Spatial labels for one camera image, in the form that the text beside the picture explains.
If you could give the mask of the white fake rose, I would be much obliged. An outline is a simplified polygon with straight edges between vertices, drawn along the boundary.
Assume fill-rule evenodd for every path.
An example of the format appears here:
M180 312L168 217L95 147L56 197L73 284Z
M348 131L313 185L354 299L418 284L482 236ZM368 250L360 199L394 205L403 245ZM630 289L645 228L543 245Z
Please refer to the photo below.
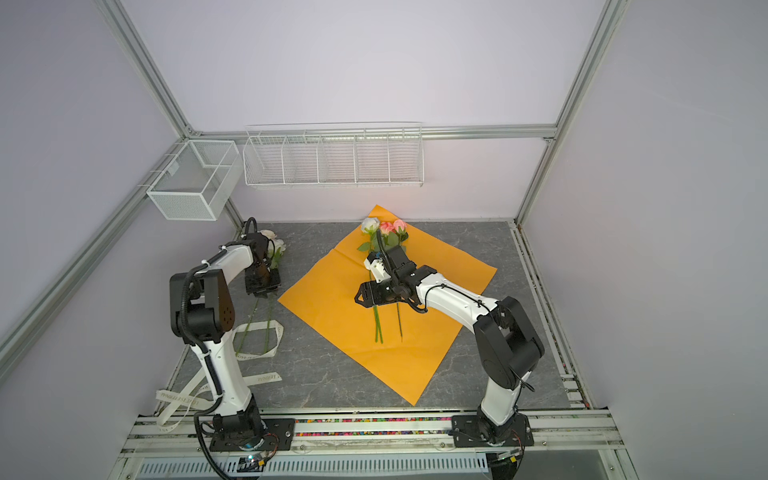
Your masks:
M379 227L380 227L380 220L376 217L368 217L362 221L361 231L368 236L368 239L358 246L357 248L358 251L367 252L367 253L374 251L374 241L376 240ZM379 310L377 306L373 306L373 316L374 316L374 325L375 325L375 342L382 343L383 334L382 334Z

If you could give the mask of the orange wrapping paper sheet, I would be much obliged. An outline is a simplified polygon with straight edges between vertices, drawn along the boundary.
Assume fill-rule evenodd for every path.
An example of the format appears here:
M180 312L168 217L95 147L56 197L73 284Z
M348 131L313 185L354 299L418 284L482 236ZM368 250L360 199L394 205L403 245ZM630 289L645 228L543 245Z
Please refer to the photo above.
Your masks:
M282 223L286 323L284 392L274 402L299 407L458 406L484 379L472 339L437 311L406 305L376 310L353 296L368 280L359 222Z

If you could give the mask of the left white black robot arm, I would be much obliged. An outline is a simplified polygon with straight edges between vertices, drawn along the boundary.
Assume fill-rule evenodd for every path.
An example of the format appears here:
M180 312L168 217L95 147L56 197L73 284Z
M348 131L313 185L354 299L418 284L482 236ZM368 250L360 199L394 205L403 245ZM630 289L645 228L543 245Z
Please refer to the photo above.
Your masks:
M206 461L222 479L229 475L211 454L203 416L212 418L212 439L221 444L234 439L241 447L253 450L270 434L236 358L236 312L229 284L242 274L248 294L268 297L281 283L279 270L273 265L279 253L276 236L260 230L257 220L250 217L235 240L169 280L171 330L198 358L213 397L211 406L193 414L195 435Z

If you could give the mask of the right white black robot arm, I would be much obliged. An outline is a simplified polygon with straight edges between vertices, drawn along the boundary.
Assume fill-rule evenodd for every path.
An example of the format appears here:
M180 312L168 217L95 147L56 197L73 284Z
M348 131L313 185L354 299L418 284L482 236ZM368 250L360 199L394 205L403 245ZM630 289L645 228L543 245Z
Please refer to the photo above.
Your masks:
M372 279L360 285L354 301L365 307L406 304L426 314L441 312L474 335L488 380L475 415L452 418L455 444L462 447L533 444L528 417L517 407L545 347L520 302L475 294L449 281L436 269L417 266L401 247L373 252L364 260Z

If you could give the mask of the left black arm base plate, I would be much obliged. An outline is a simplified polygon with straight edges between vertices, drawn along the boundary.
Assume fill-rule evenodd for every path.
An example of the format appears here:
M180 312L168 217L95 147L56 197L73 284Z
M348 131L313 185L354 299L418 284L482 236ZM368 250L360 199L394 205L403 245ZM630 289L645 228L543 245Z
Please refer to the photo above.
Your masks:
M259 422L236 416L215 416L209 445L213 452L289 450L294 434L292 418L268 418Z

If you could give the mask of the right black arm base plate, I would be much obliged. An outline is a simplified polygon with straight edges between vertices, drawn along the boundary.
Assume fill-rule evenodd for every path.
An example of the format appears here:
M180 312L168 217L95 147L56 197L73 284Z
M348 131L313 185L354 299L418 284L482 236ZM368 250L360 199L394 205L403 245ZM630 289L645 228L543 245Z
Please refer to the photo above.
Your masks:
M450 435L458 448L527 448L535 443L529 419L522 413L514 414L502 425L495 425L481 411L472 415L454 415Z

